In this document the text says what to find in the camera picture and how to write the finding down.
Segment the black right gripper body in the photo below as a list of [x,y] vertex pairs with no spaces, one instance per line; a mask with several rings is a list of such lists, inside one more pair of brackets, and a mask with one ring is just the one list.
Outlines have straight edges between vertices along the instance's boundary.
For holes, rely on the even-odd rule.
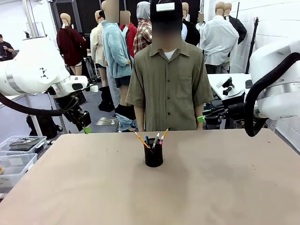
[[228,109],[210,109],[204,111],[206,129],[225,129]]

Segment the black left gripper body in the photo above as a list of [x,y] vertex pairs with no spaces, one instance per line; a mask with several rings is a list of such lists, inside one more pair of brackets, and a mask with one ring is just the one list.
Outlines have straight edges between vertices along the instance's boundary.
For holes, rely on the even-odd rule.
[[72,122],[78,129],[83,129],[91,124],[91,117],[88,111],[75,107],[64,113],[69,122]]

